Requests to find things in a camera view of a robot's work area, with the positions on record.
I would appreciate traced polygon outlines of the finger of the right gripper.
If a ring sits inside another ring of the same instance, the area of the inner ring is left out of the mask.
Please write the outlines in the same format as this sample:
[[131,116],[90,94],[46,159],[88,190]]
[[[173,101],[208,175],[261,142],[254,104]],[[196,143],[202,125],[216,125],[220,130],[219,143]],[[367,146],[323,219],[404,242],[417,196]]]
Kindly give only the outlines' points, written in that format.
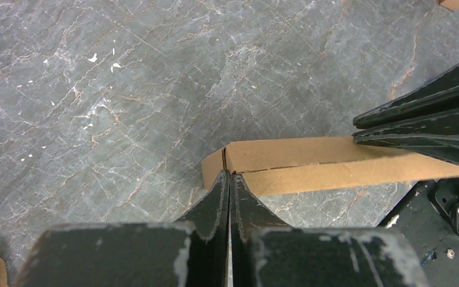
[[404,149],[459,166],[459,108],[356,132],[353,142]]
[[353,119],[358,129],[459,108],[459,63],[420,88]]

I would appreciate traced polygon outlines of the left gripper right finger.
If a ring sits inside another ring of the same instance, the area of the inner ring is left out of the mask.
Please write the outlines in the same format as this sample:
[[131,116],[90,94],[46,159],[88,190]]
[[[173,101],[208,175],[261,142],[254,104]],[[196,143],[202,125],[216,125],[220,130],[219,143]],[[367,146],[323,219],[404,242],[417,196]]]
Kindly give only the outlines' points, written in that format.
[[385,228],[296,228],[230,177],[234,286],[428,286],[412,246]]

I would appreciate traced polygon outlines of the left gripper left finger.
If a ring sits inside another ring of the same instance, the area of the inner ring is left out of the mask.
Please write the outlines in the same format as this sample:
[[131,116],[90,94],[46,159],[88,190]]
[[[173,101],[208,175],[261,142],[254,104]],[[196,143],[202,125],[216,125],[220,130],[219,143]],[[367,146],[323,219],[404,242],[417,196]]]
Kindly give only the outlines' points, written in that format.
[[17,286],[226,286],[230,174],[173,222],[57,225]]

